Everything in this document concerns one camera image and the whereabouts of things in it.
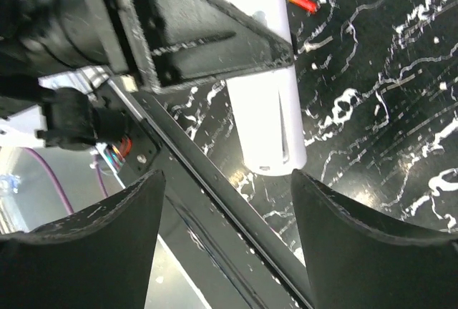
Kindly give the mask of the white remote control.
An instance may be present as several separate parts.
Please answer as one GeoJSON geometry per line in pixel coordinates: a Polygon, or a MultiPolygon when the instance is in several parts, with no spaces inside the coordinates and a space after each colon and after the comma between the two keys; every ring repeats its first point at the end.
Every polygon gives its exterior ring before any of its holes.
{"type": "MultiPolygon", "coordinates": [[[[291,42],[286,0],[226,0],[291,42]]],[[[245,166],[265,176],[289,175],[306,164],[294,66],[226,82],[245,166]]]]}

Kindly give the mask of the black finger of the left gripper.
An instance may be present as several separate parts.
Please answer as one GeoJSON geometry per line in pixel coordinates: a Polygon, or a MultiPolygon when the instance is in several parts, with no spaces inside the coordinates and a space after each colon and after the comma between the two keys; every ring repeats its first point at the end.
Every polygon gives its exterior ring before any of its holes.
{"type": "Polygon", "coordinates": [[[165,94],[292,65],[291,43],[226,0],[133,0],[145,35],[142,88],[165,94]]]}

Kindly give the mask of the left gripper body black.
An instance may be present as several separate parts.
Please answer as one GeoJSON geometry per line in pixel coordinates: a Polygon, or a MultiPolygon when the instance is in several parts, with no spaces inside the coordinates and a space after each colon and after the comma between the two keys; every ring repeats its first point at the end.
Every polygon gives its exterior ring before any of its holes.
{"type": "Polygon", "coordinates": [[[87,67],[140,84],[155,79],[140,34],[152,8],[151,0],[1,0],[1,146],[81,150],[125,140],[130,126],[121,111],[40,79],[87,67]]]}

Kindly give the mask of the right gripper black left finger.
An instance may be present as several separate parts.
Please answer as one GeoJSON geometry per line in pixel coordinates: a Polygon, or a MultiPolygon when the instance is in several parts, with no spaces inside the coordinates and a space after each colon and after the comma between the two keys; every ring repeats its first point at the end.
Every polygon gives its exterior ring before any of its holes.
{"type": "Polygon", "coordinates": [[[2,308],[143,308],[165,196],[149,171],[31,232],[1,236],[2,308]]]}

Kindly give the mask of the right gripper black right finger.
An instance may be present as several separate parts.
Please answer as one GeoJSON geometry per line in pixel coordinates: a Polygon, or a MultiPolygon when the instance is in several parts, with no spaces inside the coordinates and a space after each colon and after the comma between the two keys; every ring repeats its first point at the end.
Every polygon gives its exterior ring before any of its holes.
{"type": "Polygon", "coordinates": [[[456,308],[457,234],[402,222],[294,170],[315,308],[456,308]]]}

